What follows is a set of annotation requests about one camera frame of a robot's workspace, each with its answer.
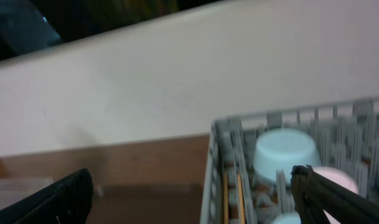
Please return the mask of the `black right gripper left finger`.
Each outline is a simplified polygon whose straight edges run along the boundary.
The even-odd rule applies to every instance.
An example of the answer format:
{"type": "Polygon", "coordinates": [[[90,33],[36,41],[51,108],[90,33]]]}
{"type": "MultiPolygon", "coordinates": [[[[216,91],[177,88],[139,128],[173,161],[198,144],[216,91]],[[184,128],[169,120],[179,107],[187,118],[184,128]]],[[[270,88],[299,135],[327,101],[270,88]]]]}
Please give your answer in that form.
{"type": "Polygon", "coordinates": [[[0,224],[85,224],[92,208],[93,190],[90,171],[80,169],[0,210],[0,224]]]}

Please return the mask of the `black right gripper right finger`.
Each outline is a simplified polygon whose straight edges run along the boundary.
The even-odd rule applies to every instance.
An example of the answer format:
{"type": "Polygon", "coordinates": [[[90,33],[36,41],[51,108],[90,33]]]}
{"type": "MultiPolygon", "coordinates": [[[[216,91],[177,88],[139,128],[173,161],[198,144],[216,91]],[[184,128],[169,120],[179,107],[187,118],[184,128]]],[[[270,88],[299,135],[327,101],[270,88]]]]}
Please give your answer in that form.
{"type": "Polygon", "coordinates": [[[291,172],[294,209],[302,224],[329,224],[327,214],[340,223],[379,224],[379,206],[314,172],[294,166],[291,172]]]}

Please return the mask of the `pink cup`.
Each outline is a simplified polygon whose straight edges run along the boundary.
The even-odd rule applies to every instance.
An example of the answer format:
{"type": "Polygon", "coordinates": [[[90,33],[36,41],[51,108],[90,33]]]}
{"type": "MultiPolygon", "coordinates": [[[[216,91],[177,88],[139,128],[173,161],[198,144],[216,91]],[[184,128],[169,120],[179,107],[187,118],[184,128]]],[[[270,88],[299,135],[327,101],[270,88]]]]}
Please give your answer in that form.
{"type": "Polygon", "coordinates": [[[335,182],[336,184],[346,188],[347,190],[350,190],[351,192],[358,194],[357,183],[351,176],[349,176],[345,172],[331,167],[316,167],[313,169],[313,171],[335,182]]]}

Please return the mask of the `light blue cup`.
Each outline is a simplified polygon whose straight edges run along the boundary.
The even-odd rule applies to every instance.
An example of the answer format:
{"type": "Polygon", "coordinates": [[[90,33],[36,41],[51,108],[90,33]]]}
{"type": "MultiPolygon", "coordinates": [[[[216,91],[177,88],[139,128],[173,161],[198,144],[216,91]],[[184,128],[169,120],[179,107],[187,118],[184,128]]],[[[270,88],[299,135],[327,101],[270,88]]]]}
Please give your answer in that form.
{"type": "Polygon", "coordinates": [[[301,218],[298,213],[284,213],[276,217],[271,224],[301,224],[301,218]]]}

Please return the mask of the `light blue bowl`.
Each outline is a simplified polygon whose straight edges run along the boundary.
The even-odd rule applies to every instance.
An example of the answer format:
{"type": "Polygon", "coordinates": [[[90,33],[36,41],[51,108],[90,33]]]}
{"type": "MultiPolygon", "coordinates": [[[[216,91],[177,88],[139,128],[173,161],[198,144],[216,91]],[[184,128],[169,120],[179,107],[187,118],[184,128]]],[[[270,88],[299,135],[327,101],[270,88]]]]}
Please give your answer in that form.
{"type": "Polygon", "coordinates": [[[322,159],[312,137],[297,129],[273,129],[256,141],[253,167],[265,180],[276,183],[276,172],[284,172],[287,185],[291,184],[294,166],[319,167],[322,159]]]}

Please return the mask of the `wooden chopstick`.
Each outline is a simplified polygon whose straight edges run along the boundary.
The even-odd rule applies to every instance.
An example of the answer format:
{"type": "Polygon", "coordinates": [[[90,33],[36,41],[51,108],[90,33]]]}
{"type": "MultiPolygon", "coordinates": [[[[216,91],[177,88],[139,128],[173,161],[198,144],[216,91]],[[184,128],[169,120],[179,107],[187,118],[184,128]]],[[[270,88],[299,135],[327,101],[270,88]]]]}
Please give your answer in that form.
{"type": "Polygon", "coordinates": [[[229,224],[228,174],[223,174],[223,224],[229,224]]]}
{"type": "Polygon", "coordinates": [[[243,184],[241,180],[241,174],[237,173],[237,186],[238,186],[238,209],[240,215],[240,224],[246,224],[245,218],[245,205],[243,200],[243,184]]]}

